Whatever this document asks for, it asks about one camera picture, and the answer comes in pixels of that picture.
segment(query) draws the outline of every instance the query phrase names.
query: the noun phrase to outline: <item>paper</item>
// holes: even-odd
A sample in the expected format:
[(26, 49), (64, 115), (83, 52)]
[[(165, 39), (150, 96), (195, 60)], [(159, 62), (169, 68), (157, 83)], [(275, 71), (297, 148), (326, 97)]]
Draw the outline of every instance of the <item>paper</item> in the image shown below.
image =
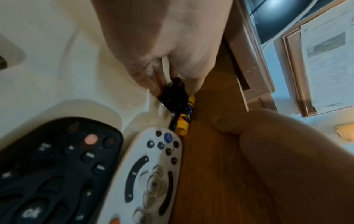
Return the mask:
[(354, 106), (354, 0), (302, 25), (301, 43), (317, 112)]

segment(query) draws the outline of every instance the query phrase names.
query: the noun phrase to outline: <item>glue stick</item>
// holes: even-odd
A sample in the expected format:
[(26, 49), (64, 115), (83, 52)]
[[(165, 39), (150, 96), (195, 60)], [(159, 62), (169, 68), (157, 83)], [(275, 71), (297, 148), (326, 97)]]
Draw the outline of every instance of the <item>glue stick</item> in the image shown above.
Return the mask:
[(175, 133), (179, 136), (185, 136), (188, 133), (189, 124), (191, 122), (192, 111), (194, 107), (195, 97), (190, 96), (186, 109), (181, 113), (177, 121)]

